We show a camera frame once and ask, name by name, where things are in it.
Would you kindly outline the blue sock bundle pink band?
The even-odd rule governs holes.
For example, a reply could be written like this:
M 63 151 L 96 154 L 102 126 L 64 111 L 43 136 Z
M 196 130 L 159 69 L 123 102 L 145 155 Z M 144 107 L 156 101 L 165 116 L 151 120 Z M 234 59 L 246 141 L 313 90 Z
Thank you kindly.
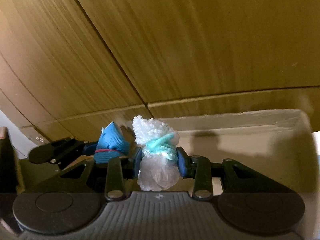
M 128 155 L 130 143 L 124 138 L 120 128 L 114 122 L 101 130 L 101 135 L 94 153 L 97 164 L 106 164 L 112 158 Z

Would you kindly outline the white bundle with teal tie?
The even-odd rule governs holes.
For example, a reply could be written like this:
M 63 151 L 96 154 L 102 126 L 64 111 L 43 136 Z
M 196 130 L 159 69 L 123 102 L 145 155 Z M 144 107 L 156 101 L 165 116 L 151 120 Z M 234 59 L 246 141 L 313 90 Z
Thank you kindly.
M 142 146 L 137 183 L 143 191 L 163 191 L 180 178 L 177 145 L 180 137 L 168 124 L 136 116 L 132 120 L 136 144 Z

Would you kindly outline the cardboard box tray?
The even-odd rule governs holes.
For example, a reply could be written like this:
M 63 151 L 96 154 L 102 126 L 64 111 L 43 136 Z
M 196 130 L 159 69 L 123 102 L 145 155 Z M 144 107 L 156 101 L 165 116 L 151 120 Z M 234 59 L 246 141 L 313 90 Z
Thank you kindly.
M 299 192 L 317 191 L 316 148 L 300 110 L 264 110 L 163 118 L 189 155 L 212 162 L 235 159 Z

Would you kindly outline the wooden wardrobe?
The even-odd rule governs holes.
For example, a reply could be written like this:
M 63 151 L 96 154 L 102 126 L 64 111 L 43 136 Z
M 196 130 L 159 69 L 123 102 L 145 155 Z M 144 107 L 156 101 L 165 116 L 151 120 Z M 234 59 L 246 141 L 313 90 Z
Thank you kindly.
M 1 110 L 31 139 L 263 109 L 319 130 L 319 0 L 1 0 Z

